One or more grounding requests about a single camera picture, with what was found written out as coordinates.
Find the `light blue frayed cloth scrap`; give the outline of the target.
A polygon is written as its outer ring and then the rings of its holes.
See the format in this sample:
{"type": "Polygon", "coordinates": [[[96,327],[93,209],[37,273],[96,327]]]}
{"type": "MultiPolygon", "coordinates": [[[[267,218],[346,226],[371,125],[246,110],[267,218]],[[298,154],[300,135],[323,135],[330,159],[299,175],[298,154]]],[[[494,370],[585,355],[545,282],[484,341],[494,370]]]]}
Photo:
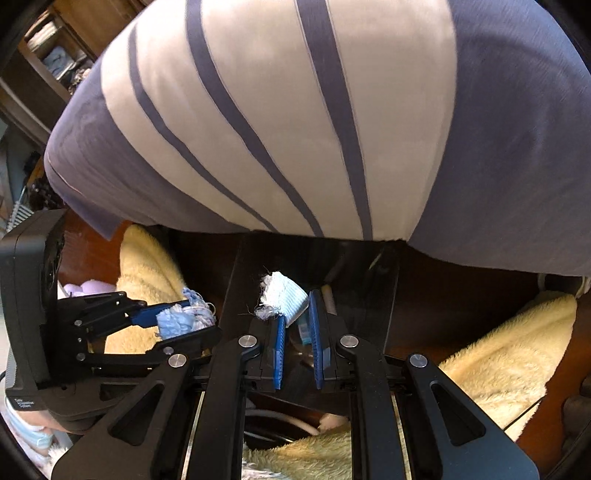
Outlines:
{"type": "Polygon", "coordinates": [[[214,327],[215,307],[206,302],[199,293],[184,287],[185,302],[174,303],[156,315],[158,335],[161,340],[170,340],[182,335],[214,327]]]}

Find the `white blue cloth scrap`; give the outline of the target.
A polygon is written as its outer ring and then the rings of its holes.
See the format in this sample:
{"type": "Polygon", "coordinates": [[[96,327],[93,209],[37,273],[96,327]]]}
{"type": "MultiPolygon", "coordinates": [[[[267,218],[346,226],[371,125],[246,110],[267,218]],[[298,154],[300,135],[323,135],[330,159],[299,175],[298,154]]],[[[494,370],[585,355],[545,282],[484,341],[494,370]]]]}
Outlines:
{"type": "Polygon", "coordinates": [[[260,281],[259,303],[254,314],[260,320],[283,316],[287,327],[294,324],[308,308],[308,294],[283,273],[274,271],[260,281]]]}

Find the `black trash bin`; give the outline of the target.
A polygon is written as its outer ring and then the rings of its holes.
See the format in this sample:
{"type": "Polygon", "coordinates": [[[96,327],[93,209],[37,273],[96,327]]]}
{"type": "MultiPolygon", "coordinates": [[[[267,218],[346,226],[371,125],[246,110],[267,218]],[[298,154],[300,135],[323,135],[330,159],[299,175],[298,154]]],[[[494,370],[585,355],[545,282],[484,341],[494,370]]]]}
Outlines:
{"type": "Polygon", "coordinates": [[[398,280],[396,247],[270,233],[246,235],[235,258],[221,315],[205,417],[224,433],[242,431],[249,390],[308,408],[346,413],[363,434],[396,430],[384,359],[398,280]],[[279,271],[310,295],[320,290],[329,329],[329,370],[315,385],[311,344],[298,352],[286,330],[283,382],[273,388],[271,325],[254,314],[263,276],[279,271]]]}

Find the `cream fluffy rug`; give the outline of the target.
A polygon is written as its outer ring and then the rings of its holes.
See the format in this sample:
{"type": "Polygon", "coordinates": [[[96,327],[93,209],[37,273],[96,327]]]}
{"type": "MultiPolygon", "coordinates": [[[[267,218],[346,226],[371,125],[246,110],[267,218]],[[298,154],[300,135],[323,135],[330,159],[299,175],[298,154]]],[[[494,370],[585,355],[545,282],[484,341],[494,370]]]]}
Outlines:
{"type": "MultiPolygon", "coordinates": [[[[119,291],[150,305],[181,299],[185,282],[166,250],[145,229],[129,226],[119,250],[119,291]]],[[[441,363],[441,370],[516,440],[562,361],[576,319],[574,296],[544,292],[535,303],[441,363]]],[[[349,425],[270,450],[245,449],[245,479],[349,479],[349,425]]]]}

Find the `blue white striped bedspread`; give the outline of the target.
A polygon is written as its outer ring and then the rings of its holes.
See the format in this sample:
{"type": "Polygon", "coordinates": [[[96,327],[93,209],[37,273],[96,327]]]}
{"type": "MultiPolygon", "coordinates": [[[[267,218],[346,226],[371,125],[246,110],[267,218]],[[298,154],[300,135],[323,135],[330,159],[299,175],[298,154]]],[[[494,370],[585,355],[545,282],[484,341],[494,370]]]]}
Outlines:
{"type": "Polygon", "coordinates": [[[104,237],[132,221],[404,240],[590,272],[590,63],[535,1],[155,1],[44,164],[104,237]]]}

